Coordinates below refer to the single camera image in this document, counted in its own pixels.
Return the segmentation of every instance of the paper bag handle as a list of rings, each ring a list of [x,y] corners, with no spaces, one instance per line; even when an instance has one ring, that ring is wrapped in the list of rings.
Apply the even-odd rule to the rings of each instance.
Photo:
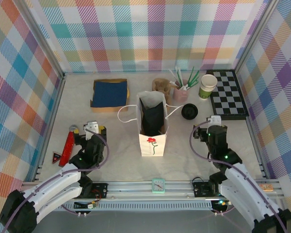
[[[119,119],[119,121],[121,121],[121,122],[123,122],[123,123],[128,123],[128,122],[130,122],[130,121],[137,120],[137,118],[135,118],[135,119],[130,119],[130,120],[128,120],[128,121],[122,121],[122,120],[120,119],[120,116],[119,116],[120,111],[121,111],[123,108],[130,107],[130,106],[137,106],[137,105],[136,105],[136,104],[126,105],[126,106],[121,107],[120,110],[118,110],[118,112],[117,112],[117,118]]]
[[[172,108],[176,108],[175,110],[173,110],[170,114],[168,114],[165,119],[167,119],[172,113],[174,113],[176,110],[178,110],[179,108],[183,107],[183,105],[180,105],[180,106],[171,106],[171,105],[168,105],[166,104],[168,107],[172,107]]]

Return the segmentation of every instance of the blue cloth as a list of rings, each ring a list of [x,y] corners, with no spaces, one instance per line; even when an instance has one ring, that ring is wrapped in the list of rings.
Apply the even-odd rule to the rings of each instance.
[[[94,108],[125,106],[127,81],[120,83],[96,82],[92,106]]]

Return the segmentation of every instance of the black triangle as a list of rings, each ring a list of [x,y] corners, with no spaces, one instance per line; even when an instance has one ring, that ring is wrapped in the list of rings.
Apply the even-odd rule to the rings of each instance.
[[[56,163],[57,161],[60,160],[60,158],[62,157],[61,154],[57,153],[57,152],[53,152],[53,164]]]

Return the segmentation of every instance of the black object in bag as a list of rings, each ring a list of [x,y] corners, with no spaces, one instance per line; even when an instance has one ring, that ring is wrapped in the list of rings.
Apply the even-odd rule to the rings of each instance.
[[[164,125],[164,105],[160,102],[153,108],[146,108],[140,99],[142,111],[144,113],[142,118],[142,127],[145,136],[160,135],[160,130]]]

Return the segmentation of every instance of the red flower drawing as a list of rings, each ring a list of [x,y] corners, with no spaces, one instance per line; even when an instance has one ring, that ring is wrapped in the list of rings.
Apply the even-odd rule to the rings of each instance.
[[[147,142],[149,142],[149,143],[151,143],[151,142],[156,142],[156,139],[155,139],[155,138],[151,138],[151,137],[149,137],[148,140],[147,140]]]

